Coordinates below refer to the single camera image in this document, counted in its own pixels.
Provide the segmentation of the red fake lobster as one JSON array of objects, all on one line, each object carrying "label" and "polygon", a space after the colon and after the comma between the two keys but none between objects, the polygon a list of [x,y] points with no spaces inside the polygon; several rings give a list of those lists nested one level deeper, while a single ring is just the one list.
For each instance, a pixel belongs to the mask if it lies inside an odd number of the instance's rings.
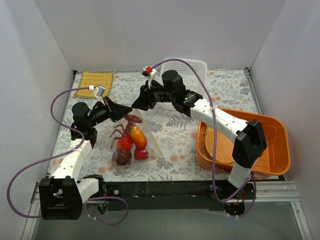
[{"label": "red fake lobster", "polygon": [[128,114],[124,117],[124,119],[127,121],[127,124],[124,126],[123,124],[118,124],[114,128],[115,130],[110,134],[110,138],[118,132],[120,136],[115,136],[113,140],[111,141],[110,148],[116,147],[116,143],[118,140],[120,140],[122,137],[130,136],[130,131],[133,125],[135,124],[141,124],[143,122],[143,119],[137,115]]}]

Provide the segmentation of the clear zip top bag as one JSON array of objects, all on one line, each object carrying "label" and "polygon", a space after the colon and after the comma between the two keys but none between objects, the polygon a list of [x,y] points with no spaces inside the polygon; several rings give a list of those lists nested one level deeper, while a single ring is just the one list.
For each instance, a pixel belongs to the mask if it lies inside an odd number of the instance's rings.
[{"label": "clear zip top bag", "polygon": [[146,162],[150,157],[162,157],[163,152],[138,109],[121,120],[109,124],[97,136],[95,148],[113,166],[130,166]]}]

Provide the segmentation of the orange yellow fake mango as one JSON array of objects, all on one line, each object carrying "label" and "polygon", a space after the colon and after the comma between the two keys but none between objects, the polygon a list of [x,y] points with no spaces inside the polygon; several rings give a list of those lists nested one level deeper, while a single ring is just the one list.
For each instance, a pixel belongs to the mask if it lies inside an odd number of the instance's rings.
[{"label": "orange yellow fake mango", "polygon": [[146,148],[148,144],[147,137],[136,124],[133,125],[133,127],[130,130],[130,137],[137,149],[143,150]]}]

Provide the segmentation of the red fake tomato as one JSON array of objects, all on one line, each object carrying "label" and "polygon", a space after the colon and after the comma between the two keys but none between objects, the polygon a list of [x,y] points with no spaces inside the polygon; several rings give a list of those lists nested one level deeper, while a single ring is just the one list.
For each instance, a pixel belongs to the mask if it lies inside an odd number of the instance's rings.
[{"label": "red fake tomato", "polygon": [[145,161],[149,158],[149,152],[147,149],[135,149],[134,159],[136,161]]}]

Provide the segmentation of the red fake strawberry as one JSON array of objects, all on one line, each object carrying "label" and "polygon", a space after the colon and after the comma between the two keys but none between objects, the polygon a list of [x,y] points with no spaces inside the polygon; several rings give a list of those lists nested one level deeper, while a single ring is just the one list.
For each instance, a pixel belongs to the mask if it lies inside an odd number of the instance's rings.
[{"label": "red fake strawberry", "polygon": [[133,144],[134,143],[129,136],[123,136],[117,141],[116,147],[124,151],[130,151],[133,147]]}]

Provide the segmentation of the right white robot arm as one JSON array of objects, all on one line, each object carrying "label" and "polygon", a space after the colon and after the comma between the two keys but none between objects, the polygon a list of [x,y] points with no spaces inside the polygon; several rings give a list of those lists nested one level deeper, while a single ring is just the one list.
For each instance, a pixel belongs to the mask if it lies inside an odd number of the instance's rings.
[{"label": "right white robot arm", "polygon": [[262,124],[256,119],[246,121],[211,107],[202,95],[186,88],[183,78],[175,70],[162,74],[162,84],[155,80],[156,73],[151,68],[142,71],[147,80],[140,87],[139,97],[132,108],[147,111],[157,103],[171,103],[179,113],[199,120],[227,137],[233,143],[235,163],[228,177],[230,184],[226,186],[226,192],[232,199],[239,198],[245,192],[243,183],[268,146]]}]

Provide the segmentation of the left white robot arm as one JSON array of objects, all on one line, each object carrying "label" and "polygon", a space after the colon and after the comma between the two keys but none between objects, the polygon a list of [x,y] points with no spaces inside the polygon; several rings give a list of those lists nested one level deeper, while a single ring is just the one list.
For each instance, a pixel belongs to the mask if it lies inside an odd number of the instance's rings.
[{"label": "left white robot arm", "polygon": [[87,200],[91,197],[101,200],[106,196],[101,175],[87,175],[79,181],[79,173],[96,144],[98,131],[95,126],[108,119],[117,122],[132,110],[108,97],[98,101],[93,108],[85,102],[78,102],[72,107],[70,153],[50,177],[43,178],[39,183],[40,209],[44,220],[77,220]]}]

